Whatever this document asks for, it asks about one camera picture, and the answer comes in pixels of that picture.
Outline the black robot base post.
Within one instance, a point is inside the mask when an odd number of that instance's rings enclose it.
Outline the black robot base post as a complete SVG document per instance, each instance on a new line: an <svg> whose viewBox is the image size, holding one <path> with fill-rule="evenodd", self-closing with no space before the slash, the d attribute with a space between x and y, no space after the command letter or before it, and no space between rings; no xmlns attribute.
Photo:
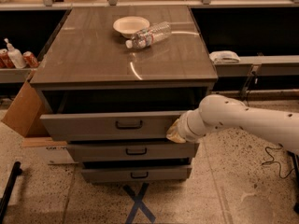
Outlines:
<svg viewBox="0 0 299 224"><path fill-rule="evenodd" d="M292 165L294 170L294 183L296 186L296 196L295 196L295 205L293 207L293 211L299 215L299 156L288 151L288 155L292 158Z"/></svg>

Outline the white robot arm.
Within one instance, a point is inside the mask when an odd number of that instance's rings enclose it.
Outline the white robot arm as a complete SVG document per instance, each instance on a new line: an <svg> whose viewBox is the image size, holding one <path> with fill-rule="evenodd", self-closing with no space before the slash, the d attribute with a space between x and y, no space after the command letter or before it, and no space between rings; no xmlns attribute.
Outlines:
<svg viewBox="0 0 299 224"><path fill-rule="evenodd" d="M218 94L184 112L168 129L166 138L175 143L197 142L207 133L239 128L286 150L299 154L299 114L248 107Z"/></svg>

